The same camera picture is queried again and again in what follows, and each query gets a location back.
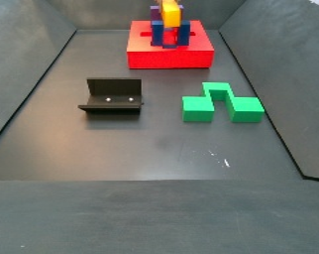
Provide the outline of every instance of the red base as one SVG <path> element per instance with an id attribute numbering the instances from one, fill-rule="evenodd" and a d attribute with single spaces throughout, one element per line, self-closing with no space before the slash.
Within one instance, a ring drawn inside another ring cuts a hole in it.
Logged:
<path id="1" fill-rule="evenodd" d="M 127 47 L 130 68 L 211 67 L 215 48 L 200 21 L 191 21 L 190 46 L 163 49 L 151 46 L 151 21 L 134 21 Z"/>

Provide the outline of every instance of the green l-shaped block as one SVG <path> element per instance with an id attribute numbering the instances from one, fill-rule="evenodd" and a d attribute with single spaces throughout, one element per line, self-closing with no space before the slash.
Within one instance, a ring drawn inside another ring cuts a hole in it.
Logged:
<path id="1" fill-rule="evenodd" d="M 236 97 L 231 85 L 204 82 L 203 96 L 183 97 L 186 122 L 212 122 L 216 112 L 215 100 L 226 102 L 232 122 L 260 122 L 264 108 L 256 97 Z"/>

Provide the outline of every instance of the block tower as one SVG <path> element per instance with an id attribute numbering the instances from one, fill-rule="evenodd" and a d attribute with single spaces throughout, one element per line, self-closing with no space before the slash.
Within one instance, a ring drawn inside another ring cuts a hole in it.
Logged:
<path id="1" fill-rule="evenodd" d="M 127 47 L 130 68 L 211 67 L 215 48 L 202 21 L 184 19 L 179 0 L 156 0 L 151 21 L 134 21 Z"/>

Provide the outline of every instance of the black bracket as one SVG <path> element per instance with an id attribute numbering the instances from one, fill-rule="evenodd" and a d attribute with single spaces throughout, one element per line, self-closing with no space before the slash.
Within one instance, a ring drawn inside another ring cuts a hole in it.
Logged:
<path id="1" fill-rule="evenodd" d="M 138 111 L 142 110 L 140 78 L 88 78 L 90 100 L 80 109 L 87 112 Z"/>

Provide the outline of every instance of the yellow block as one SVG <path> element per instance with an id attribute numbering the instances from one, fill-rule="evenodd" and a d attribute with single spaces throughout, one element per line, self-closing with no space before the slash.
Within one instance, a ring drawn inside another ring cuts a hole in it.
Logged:
<path id="1" fill-rule="evenodd" d="M 175 0 L 163 0 L 162 15 L 166 28 L 182 26 L 182 10 Z"/>

